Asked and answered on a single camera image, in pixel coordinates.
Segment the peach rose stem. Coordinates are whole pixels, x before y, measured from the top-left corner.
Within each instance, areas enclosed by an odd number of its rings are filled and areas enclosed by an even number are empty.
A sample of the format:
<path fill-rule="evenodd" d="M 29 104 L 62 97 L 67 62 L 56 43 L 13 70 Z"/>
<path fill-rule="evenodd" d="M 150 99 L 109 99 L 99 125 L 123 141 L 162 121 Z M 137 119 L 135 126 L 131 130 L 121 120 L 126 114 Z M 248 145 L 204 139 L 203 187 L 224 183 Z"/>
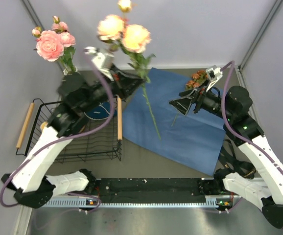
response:
<path fill-rule="evenodd" d="M 132 10 L 134 4 L 130 0 L 118 0 L 117 5 L 122 15 L 109 14 L 101 20 L 97 26 L 97 33 L 100 41 L 109 43 L 111 51 L 119 48 L 129 56 L 129 66 L 146 83 L 151 80 L 148 77 L 148 65 L 155 54 L 145 57 L 146 46 L 151 42 L 151 33 L 140 24 L 130 24 L 127 14 Z"/>

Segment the pink rose stem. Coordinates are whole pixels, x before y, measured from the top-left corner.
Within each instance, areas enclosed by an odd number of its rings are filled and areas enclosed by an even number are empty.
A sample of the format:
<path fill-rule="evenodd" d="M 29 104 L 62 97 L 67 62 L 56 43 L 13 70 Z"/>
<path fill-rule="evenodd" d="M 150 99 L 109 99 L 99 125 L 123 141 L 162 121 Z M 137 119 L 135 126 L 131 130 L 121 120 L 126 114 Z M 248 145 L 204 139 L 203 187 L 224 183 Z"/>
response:
<path fill-rule="evenodd" d="M 75 54 L 75 37 L 70 34 L 68 25 L 61 21 L 58 16 L 53 16 L 52 18 L 53 24 L 51 29 L 59 35 L 60 42 L 64 47 L 64 54 L 60 57 L 60 62 L 64 68 L 74 67 L 72 60 Z"/>
<path fill-rule="evenodd" d="M 40 27 L 36 27 L 32 30 L 32 36 L 36 38 L 35 51 L 39 56 L 49 62 L 60 62 L 60 57 L 64 54 L 64 47 L 56 32 L 52 29 L 42 31 Z"/>

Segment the blue wrapping paper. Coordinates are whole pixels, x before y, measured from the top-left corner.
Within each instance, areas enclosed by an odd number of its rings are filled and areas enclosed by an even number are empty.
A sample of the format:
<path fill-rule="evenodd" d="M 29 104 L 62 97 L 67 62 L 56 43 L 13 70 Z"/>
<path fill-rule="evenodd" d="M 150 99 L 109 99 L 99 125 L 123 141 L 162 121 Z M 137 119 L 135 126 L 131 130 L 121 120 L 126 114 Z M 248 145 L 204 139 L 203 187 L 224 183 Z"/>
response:
<path fill-rule="evenodd" d="M 184 91 L 188 78 L 152 68 L 122 112 L 122 134 L 129 141 L 165 158 L 212 175 L 225 136 L 224 122 L 205 110 L 187 116 L 169 105 Z"/>

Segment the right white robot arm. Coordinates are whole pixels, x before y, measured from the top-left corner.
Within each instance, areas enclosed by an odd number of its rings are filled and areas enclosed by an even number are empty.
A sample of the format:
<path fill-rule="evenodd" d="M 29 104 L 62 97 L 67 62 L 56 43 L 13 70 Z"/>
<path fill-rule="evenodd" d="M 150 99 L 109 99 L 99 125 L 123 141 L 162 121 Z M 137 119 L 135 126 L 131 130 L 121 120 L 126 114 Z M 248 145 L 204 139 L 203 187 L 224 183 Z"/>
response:
<path fill-rule="evenodd" d="M 218 173 L 213 182 L 216 192 L 234 192 L 255 205 L 266 220 L 275 228 L 283 228 L 283 164 L 273 152 L 264 131 L 249 115 L 253 102 L 249 92 L 241 86 L 233 86 L 222 96 L 205 87 L 179 93 L 179 98 L 169 104 L 183 115 L 194 106 L 224 120 L 226 135 L 250 160 L 261 176 L 265 186 L 232 173 Z"/>

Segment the brown rose stem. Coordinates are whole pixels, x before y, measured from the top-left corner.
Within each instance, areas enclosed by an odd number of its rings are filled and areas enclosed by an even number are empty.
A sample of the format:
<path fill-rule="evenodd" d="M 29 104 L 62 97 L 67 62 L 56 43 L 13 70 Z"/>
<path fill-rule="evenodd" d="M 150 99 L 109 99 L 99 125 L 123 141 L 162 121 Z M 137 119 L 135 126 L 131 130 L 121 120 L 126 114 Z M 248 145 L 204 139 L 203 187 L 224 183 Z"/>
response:
<path fill-rule="evenodd" d="M 191 80 L 185 84 L 185 91 L 200 87 L 206 80 L 207 75 L 205 70 L 199 70 L 198 72 L 193 73 Z"/>

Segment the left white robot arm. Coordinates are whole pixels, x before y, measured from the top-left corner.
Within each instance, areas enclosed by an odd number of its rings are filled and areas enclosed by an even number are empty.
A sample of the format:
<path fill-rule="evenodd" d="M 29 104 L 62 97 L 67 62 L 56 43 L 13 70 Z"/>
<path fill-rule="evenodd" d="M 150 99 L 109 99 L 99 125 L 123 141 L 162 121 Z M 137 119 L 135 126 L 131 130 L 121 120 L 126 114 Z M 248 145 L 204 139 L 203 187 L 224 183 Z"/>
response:
<path fill-rule="evenodd" d="M 144 78 L 121 71 L 115 65 L 108 72 L 105 76 L 100 70 L 94 70 L 98 81 L 93 84 L 78 72 L 64 75 L 58 88 L 62 101 L 47 120 L 35 146 L 13 173 L 1 178 L 3 187 L 14 191 L 16 205 L 38 209 L 58 195 L 94 192 L 96 179 L 86 169 L 59 176 L 47 176 L 46 172 L 72 140 L 108 125 L 114 115 L 114 97 L 125 100 L 145 83 Z M 86 113 L 105 101 L 110 102 L 108 118 L 99 127 L 82 132 L 89 121 Z"/>

